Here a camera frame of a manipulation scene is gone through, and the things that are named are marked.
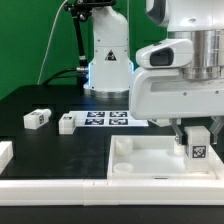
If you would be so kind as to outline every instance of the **black table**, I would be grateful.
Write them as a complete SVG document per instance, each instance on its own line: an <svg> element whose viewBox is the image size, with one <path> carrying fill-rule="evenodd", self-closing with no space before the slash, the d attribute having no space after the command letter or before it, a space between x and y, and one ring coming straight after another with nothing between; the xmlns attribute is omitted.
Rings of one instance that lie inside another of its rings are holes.
<svg viewBox="0 0 224 224"><path fill-rule="evenodd" d="M40 129L26 130L23 116L49 108ZM74 86L24 86L0 102L0 141L13 141L14 158L1 180L105 179L112 135L174 135L171 127L76 128L60 136L58 121L69 111L128 110L128 99L80 96ZM211 119L186 119L184 125L209 127ZM216 152L223 159L224 132ZM1 207L1 223L223 223L218 206L48 206Z"/></svg>

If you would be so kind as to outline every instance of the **green wall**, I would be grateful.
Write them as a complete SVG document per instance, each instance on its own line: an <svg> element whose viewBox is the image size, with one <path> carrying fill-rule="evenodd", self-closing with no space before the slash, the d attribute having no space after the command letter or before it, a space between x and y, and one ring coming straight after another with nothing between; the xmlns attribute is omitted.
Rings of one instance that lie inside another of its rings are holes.
<svg viewBox="0 0 224 224"><path fill-rule="evenodd" d="M0 99L19 86L37 84L52 24L64 0L0 1ZM127 0L114 7L127 16ZM135 60L138 49L165 38L145 15L145 0L130 0L130 49ZM93 57L91 20L82 24L89 60ZM44 69L45 80L55 72L78 64L72 19L62 11ZM75 79L60 84L75 84Z"/></svg>

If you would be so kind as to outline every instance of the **white block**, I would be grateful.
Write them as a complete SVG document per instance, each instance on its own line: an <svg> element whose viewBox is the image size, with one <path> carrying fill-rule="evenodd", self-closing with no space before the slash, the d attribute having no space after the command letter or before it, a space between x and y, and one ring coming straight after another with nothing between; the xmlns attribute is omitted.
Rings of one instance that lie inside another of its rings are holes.
<svg viewBox="0 0 224 224"><path fill-rule="evenodd" d="M0 142L0 174L13 157L12 142Z"/></svg>
<svg viewBox="0 0 224 224"><path fill-rule="evenodd" d="M75 114L64 114L59 121L59 134L72 135L75 130Z"/></svg>
<svg viewBox="0 0 224 224"><path fill-rule="evenodd" d="M189 172L208 172L210 132L203 126L186 127L188 146L184 164Z"/></svg>
<svg viewBox="0 0 224 224"><path fill-rule="evenodd" d="M27 129L38 129L49 121L51 111L49 109L37 109L23 117L24 127Z"/></svg>

